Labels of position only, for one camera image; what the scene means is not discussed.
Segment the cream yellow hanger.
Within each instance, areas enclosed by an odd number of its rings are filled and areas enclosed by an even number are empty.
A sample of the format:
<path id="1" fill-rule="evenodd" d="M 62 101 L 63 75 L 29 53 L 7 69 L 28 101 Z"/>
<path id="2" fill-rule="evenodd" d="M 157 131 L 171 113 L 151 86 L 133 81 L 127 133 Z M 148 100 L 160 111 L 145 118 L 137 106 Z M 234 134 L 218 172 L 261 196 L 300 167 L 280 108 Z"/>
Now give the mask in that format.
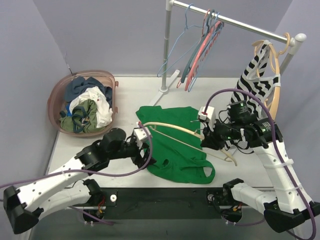
<path id="1" fill-rule="evenodd" d="M 203 151 L 203 150 L 201 150 L 201 149 L 199 149 L 197 147 L 191 146 L 190 144 L 187 144 L 187 143 L 185 143 L 185 142 L 183 142 L 181 140 L 178 140 L 178 139 L 176 139 L 174 137 L 171 137 L 171 136 L 169 136 L 167 134 L 164 134 L 163 132 L 160 132 L 160 131 L 157 130 L 157 126 L 166 127 L 166 128 L 170 128 L 170 129 L 176 129 L 178 131 L 181 131 L 181 132 L 187 133 L 187 134 L 189 134 L 189 135 L 191 135 L 193 137 L 196 137 L 196 138 L 198 138 L 200 140 L 204 140 L 205 137 L 200 135 L 200 134 L 198 134 L 196 131 L 191 131 L 189 129 L 186 129 L 186 128 L 178 126 L 178 125 L 173 125 L 173 124 L 163 123 L 163 122 L 147 122 L 147 123 L 144 123 L 143 125 L 145 127 L 150 126 L 150 128 L 153 131 L 155 131 L 155 132 L 157 132 L 157 133 L 159 133 L 159 134 L 161 134 L 161 135 L 163 135 L 165 137 L 168 137 L 168 138 L 170 138 L 172 140 L 175 140 L 176 142 L 179 142 L 179 143 L 181 143 L 183 145 L 186 145 L 187 147 L 190 147 L 190 148 L 195 149 L 197 151 L 206 153 L 207 155 L 210 155 L 212 157 L 218 158 L 218 159 L 223 160 L 223 161 L 228 162 L 228 163 L 233 162 L 233 164 L 236 167 L 238 166 L 238 163 L 237 163 L 236 159 L 234 158 L 234 156 L 232 154 L 230 154 L 228 151 L 224 150 L 224 149 L 220 149 L 219 150 L 221 153 L 223 153 L 225 155 L 225 158 L 222 158 L 222 157 L 219 157 L 219 156 L 214 155 L 212 153 L 205 152 L 205 151 Z"/>

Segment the green tank top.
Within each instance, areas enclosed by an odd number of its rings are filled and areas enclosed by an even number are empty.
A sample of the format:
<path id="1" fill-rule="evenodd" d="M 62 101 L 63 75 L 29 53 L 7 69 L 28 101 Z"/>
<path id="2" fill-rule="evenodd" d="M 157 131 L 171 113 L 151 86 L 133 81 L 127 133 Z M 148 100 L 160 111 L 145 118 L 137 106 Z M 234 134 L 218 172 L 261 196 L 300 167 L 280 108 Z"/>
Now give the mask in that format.
<path id="1" fill-rule="evenodd" d="M 162 108 L 141 106 L 136 115 L 142 124 L 157 122 L 179 126 L 190 131 L 200 129 L 198 110 L 191 107 Z M 210 184 L 216 175 L 207 154 L 201 151 L 201 140 L 186 132 L 165 126 L 151 129 L 156 163 L 147 167 L 153 175 L 176 183 Z"/>

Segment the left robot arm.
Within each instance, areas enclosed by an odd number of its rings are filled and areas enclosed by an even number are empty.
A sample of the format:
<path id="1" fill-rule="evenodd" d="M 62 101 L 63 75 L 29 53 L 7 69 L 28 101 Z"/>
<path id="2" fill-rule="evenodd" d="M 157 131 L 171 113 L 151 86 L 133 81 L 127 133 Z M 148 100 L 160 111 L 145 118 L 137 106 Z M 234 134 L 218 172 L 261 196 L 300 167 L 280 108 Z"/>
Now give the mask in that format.
<path id="1" fill-rule="evenodd" d="M 112 128 L 52 173 L 2 185 L 3 208 L 13 233 L 27 232 L 44 217 L 65 208 L 97 205 L 104 194 L 90 176 L 101 175 L 111 160 L 126 158 L 141 171 L 153 163 L 152 153 L 152 135 L 146 127 L 134 128 L 130 136 L 121 128 Z"/>

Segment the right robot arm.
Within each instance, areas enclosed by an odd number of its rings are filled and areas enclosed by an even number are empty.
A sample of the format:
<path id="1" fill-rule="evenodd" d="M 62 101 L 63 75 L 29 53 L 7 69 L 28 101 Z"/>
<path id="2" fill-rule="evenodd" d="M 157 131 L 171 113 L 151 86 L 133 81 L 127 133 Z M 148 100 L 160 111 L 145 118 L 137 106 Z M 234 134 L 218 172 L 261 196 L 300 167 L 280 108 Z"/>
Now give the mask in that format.
<path id="1" fill-rule="evenodd" d="M 226 142 L 247 142 L 260 159 L 275 193 L 264 193 L 236 178 L 225 183 L 221 197 L 227 204 L 243 203 L 264 215 L 268 225 L 277 233 L 293 229 L 320 214 L 320 204 L 312 201 L 303 189 L 288 158 L 283 137 L 278 128 L 272 140 L 272 128 L 267 118 L 258 119 L 250 113 L 245 101 L 227 106 L 229 122 L 216 119 L 214 107 L 201 107 L 197 118 L 206 124 L 201 147 L 221 150 Z"/>

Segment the orange hanger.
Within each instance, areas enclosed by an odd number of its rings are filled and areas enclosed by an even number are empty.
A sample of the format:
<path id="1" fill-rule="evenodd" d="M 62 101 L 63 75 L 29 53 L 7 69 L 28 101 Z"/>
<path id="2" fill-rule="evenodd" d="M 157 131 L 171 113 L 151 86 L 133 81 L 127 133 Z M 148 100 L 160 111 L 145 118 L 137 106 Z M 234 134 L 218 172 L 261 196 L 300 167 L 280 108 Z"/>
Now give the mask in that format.
<path id="1" fill-rule="evenodd" d="M 276 51 L 275 47 L 273 46 L 272 43 L 268 44 L 270 51 L 269 51 L 269 65 L 271 70 L 275 73 L 276 77 L 280 76 L 280 65 L 279 65 L 279 55 L 283 55 L 284 53 L 286 53 L 286 51 L 288 50 L 288 47 L 290 45 L 290 41 L 291 41 L 291 36 L 288 32 L 285 32 L 283 34 L 284 37 L 286 37 L 286 44 L 285 44 L 285 48 L 283 50 L 280 51 Z M 254 47 L 254 54 L 256 54 L 259 50 L 262 49 L 264 41 L 263 40 L 258 40 L 255 41 L 254 43 L 252 43 L 252 46 Z M 278 107 L 279 107 L 279 100 L 280 100 L 280 91 L 281 91 L 281 87 L 280 86 L 275 86 L 273 88 L 273 95 L 272 95 L 272 101 L 267 104 L 267 100 L 268 98 L 265 100 L 264 105 L 266 106 L 266 108 L 269 110 L 269 113 L 272 117 L 273 120 L 275 120 L 276 115 L 277 115 L 277 111 L 278 111 Z"/>

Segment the pile of clothes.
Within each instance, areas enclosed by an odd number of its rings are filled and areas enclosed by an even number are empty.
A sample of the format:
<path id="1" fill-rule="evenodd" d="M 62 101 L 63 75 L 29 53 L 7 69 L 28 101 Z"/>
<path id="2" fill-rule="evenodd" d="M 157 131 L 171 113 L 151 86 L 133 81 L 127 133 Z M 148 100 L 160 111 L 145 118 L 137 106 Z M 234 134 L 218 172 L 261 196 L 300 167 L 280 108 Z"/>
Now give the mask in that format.
<path id="1" fill-rule="evenodd" d="M 113 89 L 90 76 L 74 78 L 65 88 L 60 127 L 73 134 L 97 133 L 112 121 Z"/>

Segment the pink laundry basket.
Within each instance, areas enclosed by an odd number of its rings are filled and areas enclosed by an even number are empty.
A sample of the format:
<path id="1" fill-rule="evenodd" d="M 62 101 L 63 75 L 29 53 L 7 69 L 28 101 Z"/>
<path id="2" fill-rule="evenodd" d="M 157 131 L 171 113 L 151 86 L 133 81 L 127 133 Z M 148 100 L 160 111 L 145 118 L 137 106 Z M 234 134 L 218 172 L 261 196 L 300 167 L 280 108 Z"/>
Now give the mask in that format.
<path id="1" fill-rule="evenodd" d="M 119 82 L 108 71 L 84 70 L 74 72 L 65 76 L 52 89 L 51 94 L 47 100 L 47 115 L 51 125 L 61 133 L 79 138 L 93 138 L 107 133 L 112 128 L 112 123 L 101 129 L 100 131 L 93 133 L 74 133 L 65 131 L 61 128 L 60 112 L 66 106 L 66 101 L 64 100 L 65 88 L 76 77 L 84 77 L 85 79 L 93 77 L 101 82 L 105 87 L 110 87 L 112 89 L 112 120 L 115 120 L 116 114 L 118 113 L 118 107 L 116 106 L 116 89 L 119 86 Z"/>

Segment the white clothes rack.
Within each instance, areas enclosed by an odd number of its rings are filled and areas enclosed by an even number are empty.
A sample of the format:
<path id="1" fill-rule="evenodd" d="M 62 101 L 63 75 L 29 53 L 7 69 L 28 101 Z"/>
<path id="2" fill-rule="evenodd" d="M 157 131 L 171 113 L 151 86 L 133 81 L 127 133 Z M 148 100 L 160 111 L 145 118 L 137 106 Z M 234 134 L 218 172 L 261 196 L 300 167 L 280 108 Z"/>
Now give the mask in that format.
<path id="1" fill-rule="evenodd" d="M 178 78 L 178 75 L 180 73 L 179 70 L 175 70 L 175 72 L 170 77 L 167 77 L 168 60 L 170 55 L 169 43 L 170 43 L 171 16 L 172 16 L 173 7 L 183 8 L 188 11 L 192 11 L 202 15 L 205 15 L 207 13 L 206 10 L 196 7 L 193 4 L 186 4 L 178 0 L 167 0 L 165 2 L 165 32 L 164 32 L 164 47 L 163 47 L 163 64 L 157 73 L 157 76 L 161 77 L 161 87 L 159 88 L 158 93 L 155 95 L 155 97 L 149 102 L 150 106 L 155 106 L 157 103 L 159 103 L 159 101 L 164 95 L 168 94 L 171 85 Z M 268 30 L 220 15 L 218 13 L 213 13 L 212 16 L 222 21 L 225 24 L 229 24 L 237 28 L 250 31 L 252 33 L 258 34 L 260 36 L 264 36 L 266 38 L 275 40 L 280 43 L 284 43 L 284 44 L 288 43 L 289 50 L 283 62 L 280 65 L 281 73 L 283 73 L 286 70 L 286 68 L 288 67 L 294 55 L 298 52 L 302 44 L 307 39 L 307 35 L 304 33 L 299 33 L 295 37 L 288 38 L 288 37 L 276 34 L 274 32 L 270 32 Z"/>

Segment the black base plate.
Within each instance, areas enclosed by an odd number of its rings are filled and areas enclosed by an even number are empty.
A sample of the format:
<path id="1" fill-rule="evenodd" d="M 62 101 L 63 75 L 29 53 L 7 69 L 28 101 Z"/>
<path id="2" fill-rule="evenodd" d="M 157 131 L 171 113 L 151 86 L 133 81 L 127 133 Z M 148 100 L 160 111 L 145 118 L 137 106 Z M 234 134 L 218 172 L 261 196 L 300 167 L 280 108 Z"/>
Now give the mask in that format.
<path id="1" fill-rule="evenodd" d="M 221 187 L 102 188 L 106 220 L 212 220 L 236 206 Z"/>

